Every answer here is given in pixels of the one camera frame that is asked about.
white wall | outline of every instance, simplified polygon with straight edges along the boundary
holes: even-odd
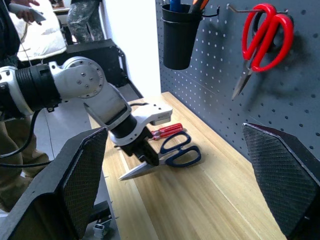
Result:
[[[129,79],[144,97],[159,95],[160,69],[154,0],[103,0],[106,35],[121,48]]]

camouflage pants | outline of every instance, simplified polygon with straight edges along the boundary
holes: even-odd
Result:
[[[18,58],[11,56],[0,60],[0,67],[17,66]],[[7,154],[22,147],[30,130],[30,118],[16,119],[8,122],[0,121],[0,155]],[[16,155],[0,158],[2,164],[39,164],[49,161],[48,156],[36,150],[37,139],[32,136],[29,146]],[[24,168],[25,177],[21,176],[21,168],[0,167],[0,209],[10,212],[18,199],[29,186],[32,179],[44,168]]]
[[[80,0],[72,3],[67,17],[71,34],[79,43],[104,40],[98,0]]]

pen holder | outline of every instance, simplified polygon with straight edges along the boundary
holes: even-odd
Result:
[[[163,64],[173,70],[189,67],[202,13],[188,13],[190,5],[182,4],[182,12],[170,11],[170,4],[162,6]]]

wooden tabletop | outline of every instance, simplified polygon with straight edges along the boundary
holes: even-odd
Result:
[[[140,162],[113,148],[108,139],[102,168],[122,240],[286,239],[247,159],[169,92],[135,102],[172,106],[171,122],[149,129],[182,123],[202,160],[186,168],[159,166],[120,181]],[[92,128],[99,127],[92,118],[90,122]],[[150,144],[159,151],[162,142]]]

pegboard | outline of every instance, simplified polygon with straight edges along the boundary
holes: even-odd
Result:
[[[231,100],[243,69],[242,33],[247,13],[226,9],[228,2],[210,1],[193,48],[188,69],[163,65],[163,0],[156,0],[161,91],[171,92],[247,159],[242,123],[249,122],[292,134],[320,159],[320,14],[319,0],[270,0],[294,19],[294,41],[288,56],[275,68],[253,73],[242,93]],[[248,10],[256,0],[230,1]],[[262,66],[274,56],[267,55]]]

